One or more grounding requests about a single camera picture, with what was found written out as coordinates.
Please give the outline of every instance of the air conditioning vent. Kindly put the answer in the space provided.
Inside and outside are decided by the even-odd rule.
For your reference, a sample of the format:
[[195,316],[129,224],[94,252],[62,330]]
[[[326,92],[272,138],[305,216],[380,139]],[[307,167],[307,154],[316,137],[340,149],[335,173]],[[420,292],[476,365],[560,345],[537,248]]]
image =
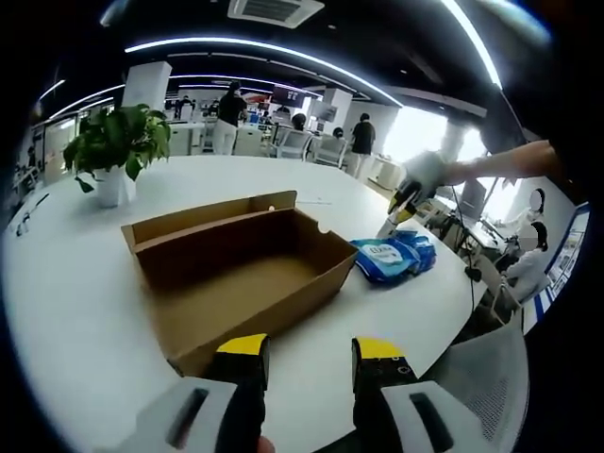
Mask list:
[[314,0],[230,0],[228,17],[296,28],[324,6]]

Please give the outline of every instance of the led light strip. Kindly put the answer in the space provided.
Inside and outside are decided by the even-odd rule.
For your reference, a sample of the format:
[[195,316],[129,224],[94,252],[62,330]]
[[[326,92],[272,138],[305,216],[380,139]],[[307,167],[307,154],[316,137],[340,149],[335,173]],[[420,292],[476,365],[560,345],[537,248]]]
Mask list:
[[134,45],[132,47],[128,47],[126,49],[126,53],[131,53],[131,52],[138,52],[140,50],[144,50],[144,49],[149,49],[152,47],[159,47],[162,45],[172,45],[172,44],[181,44],[181,43],[187,43],[187,42],[212,42],[212,43],[227,43],[227,44],[240,44],[240,45],[248,45],[248,46],[252,46],[252,47],[261,47],[264,49],[268,49],[268,50],[274,50],[276,52],[280,52],[283,54],[288,54],[288,55],[293,55],[295,57],[299,57],[301,59],[306,59],[308,61],[312,61],[313,63],[316,64],[320,64],[322,66],[325,66],[333,71],[337,71],[340,74],[343,74],[345,76],[348,76],[354,80],[357,80],[358,82],[360,82],[361,84],[365,85],[366,87],[372,89],[374,92],[378,92],[379,94],[385,96],[386,98],[388,98],[389,100],[391,100],[392,102],[394,102],[395,104],[397,104],[399,107],[404,107],[403,104],[401,104],[399,101],[397,101],[396,99],[394,99],[392,96],[390,96],[388,93],[386,93],[385,91],[383,91],[381,88],[377,87],[376,85],[368,82],[367,80],[365,80],[364,78],[359,77],[358,75],[352,74],[348,71],[346,71],[346,69],[340,68],[339,66],[336,66],[334,64],[331,64],[327,61],[324,61],[322,59],[318,59],[317,57],[313,57],[311,55],[307,55],[307,54],[303,54],[302,52],[298,52],[296,50],[293,49],[288,49],[286,47],[280,47],[278,45],[273,45],[273,44],[268,44],[266,42],[256,42],[256,41],[249,41],[249,40],[241,40],[238,38],[214,38],[214,37],[190,37],[190,38],[175,38],[175,39],[171,39],[171,40],[163,40],[163,41],[155,41],[155,42],[147,42],[145,44],[139,44],[139,45]]
[[57,118],[59,115],[61,115],[64,111],[67,111],[73,107],[75,107],[78,104],[81,104],[82,102],[86,102],[89,99],[92,99],[100,94],[105,94],[106,92],[112,92],[113,90],[119,90],[120,88],[123,88],[126,84],[122,84],[122,85],[116,85],[115,87],[111,87],[111,88],[107,88],[105,90],[102,90],[100,92],[96,92],[94,94],[89,94],[86,97],[82,97],[80,100],[75,101],[73,103],[71,103],[69,106],[62,108],[61,110],[59,110],[57,113],[54,113],[52,115],[50,115],[50,117],[48,118],[49,120],[52,120],[53,118]]
[[470,38],[470,41],[476,48],[480,59],[482,59],[482,63],[484,64],[491,81],[501,90],[501,80],[499,80],[499,74],[497,73],[495,64],[493,63],[493,60],[491,59],[489,51],[484,45],[484,42],[480,38],[480,35],[472,25],[470,19],[468,19],[468,16],[465,15],[465,12],[463,12],[463,9],[460,8],[455,0],[441,0],[441,2],[443,5],[445,5],[445,8],[447,8],[449,12],[453,14],[453,17],[457,19],[457,22],[460,23],[461,28],[463,28],[465,34],[468,35],[468,38]]
[[112,101],[112,100],[113,100],[113,96],[106,97],[105,99],[101,99],[100,101],[93,102],[92,104],[89,104],[88,106],[84,106],[78,111],[87,110],[87,109],[90,109],[91,107],[98,106],[99,104],[105,104],[106,102]]
[[[228,90],[228,86],[226,85],[206,85],[206,84],[201,84],[201,85],[179,85],[179,88],[213,88],[214,90],[221,90],[223,92],[225,92],[226,90]],[[268,90],[260,90],[258,88],[250,88],[250,87],[241,87],[240,90],[245,90],[248,92],[268,92],[269,94],[272,94],[273,92],[269,92]]]
[[65,83],[65,80],[60,80],[60,81],[58,81],[58,82],[57,82],[55,85],[53,85],[53,86],[52,86],[52,87],[50,87],[48,90],[46,90],[46,91],[45,91],[45,92],[42,94],[42,96],[40,96],[40,97],[38,98],[38,100],[39,100],[39,101],[42,101],[42,99],[43,99],[43,98],[44,98],[44,97],[45,97],[47,94],[49,94],[49,93],[50,93],[51,91],[53,91],[53,90],[56,90],[56,89],[57,89],[58,87],[60,87],[60,86],[61,86],[63,83]]
[[266,83],[268,85],[275,85],[276,87],[287,88],[288,90],[292,90],[294,92],[305,92],[312,96],[319,97],[321,94],[317,94],[316,92],[308,92],[306,90],[302,90],[301,88],[292,87],[290,85],[284,85],[282,83],[272,82],[271,80],[262,80],[259,78],[250,78],[250,77],[237,77],[234,75],[216,75],[216,74],[184,74],[184,75],[170,75],[170,78],[227,78],[227,79],[235,79],[235,80],[247,80],[248,82],[258,82],[258,83]]

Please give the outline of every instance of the white table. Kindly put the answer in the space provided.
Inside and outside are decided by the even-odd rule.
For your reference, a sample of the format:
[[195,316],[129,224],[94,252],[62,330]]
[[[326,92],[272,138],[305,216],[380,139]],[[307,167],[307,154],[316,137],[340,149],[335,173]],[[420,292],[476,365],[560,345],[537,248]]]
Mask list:
[[[7,235],[11,333],[35,396],[75,450],[119,444],[136,414],[178,380],[143,312],[119,226],[290,189],[320,229],[347,240],[375,237],[386,217],[385,198],[335,168],[195,156],[152,165],[137,182],[136,201],[114,210],[98,209],[93,194],[62,180],[32,214],[29,232]],[[421,376],[470,316],[463,262],[414,221],[407,227],[435,243],[432,270],[386,290],[372,288],[354,268],[331,304],[273,341],[263,430],[277,451],[308,453],[353,428],[352,337],[396,342]],[[477,303],[484,290],[475,284]]]

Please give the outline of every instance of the open cardboard box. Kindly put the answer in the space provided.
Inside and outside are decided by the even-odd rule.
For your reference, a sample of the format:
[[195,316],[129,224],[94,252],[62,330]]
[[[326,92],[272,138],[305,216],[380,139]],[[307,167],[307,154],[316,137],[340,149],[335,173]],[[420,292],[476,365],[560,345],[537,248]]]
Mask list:
[[275,335],[336,294],[356,248],[295,208],[296,192],[183,210],[123,226],[159,345],[200,376],[234,337]]

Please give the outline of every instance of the white pillar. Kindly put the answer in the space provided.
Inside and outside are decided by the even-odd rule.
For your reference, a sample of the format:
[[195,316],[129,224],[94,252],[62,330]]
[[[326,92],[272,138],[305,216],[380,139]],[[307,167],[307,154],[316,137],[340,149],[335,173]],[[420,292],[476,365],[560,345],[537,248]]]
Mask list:
[[333,107],[338,108],[335,119],[330,123],[325,123],[323,129],[326,134],[330,134],[336,127],[344,126],[344,120],[346,119],[346,115],[348,115],[348,109],[350,109],[350,103],[352,102],[352,94],[350,92],[343,92],[337,88],[328,88],[325,90],[323,102],[327,102]]
[[465,126],[453,123],[450,120],[446,123],[445,136],[441,144],[441,156],[445,162],[454,162],[460,154],[465,136]]
[[163,111],[172,66],[165,61],[132,66],[124,88],[122,106],[146,104],[151,109]]

